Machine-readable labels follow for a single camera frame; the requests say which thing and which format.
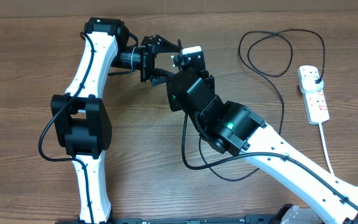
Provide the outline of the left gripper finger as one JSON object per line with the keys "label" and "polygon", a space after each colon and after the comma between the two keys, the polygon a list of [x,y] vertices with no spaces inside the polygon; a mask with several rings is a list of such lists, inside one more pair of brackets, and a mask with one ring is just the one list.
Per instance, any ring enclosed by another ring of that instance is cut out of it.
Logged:
{"label": "left gripper finger", "polygon": [[157,86],[163,84],[167,81],[167,78],[174,77],[175,74],[168,70],[161,68],[155,68],[150,76],[150,81],[152,86]]}
{"label": "left gripper finger", "polygon": [[180,53],[182,47],[169,42],[163,37],[159,37],[157,41],[157,54]]}

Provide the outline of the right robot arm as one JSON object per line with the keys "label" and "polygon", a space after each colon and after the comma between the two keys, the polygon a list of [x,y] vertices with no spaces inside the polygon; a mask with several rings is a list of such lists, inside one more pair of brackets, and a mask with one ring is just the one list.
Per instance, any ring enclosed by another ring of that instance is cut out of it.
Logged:
{"label": "right robot arm", "polygon": [[243,159],[271,175],[313,209],[323,223],[358,223],[358,187],[324,170],[286,142],[250,108],[223,102],[205,69],[201,47],[174,55],[179,72],[167,78],[172,111],[182,110],[200,138],[225,161]]}

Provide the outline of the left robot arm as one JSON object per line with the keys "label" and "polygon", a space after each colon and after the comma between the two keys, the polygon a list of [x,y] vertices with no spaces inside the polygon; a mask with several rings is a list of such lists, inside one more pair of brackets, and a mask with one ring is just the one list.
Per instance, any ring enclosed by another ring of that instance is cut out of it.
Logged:
{"label": "left robot arm", "polygon": [[182,46],[159,35],[138,40],[124,21],[102,17],[90,18],[80,35],[85,41],[83,56],[65,93],[52,97],[50,124],[66,150],[66,161],[75,167],[81,200],[76,223],[113,223],[105,176],[106,151],[112,139],[103,103],[106,80],[139,71],[142,82],[161,84],[168,72],[156,68],[155,58],[179,53]]}

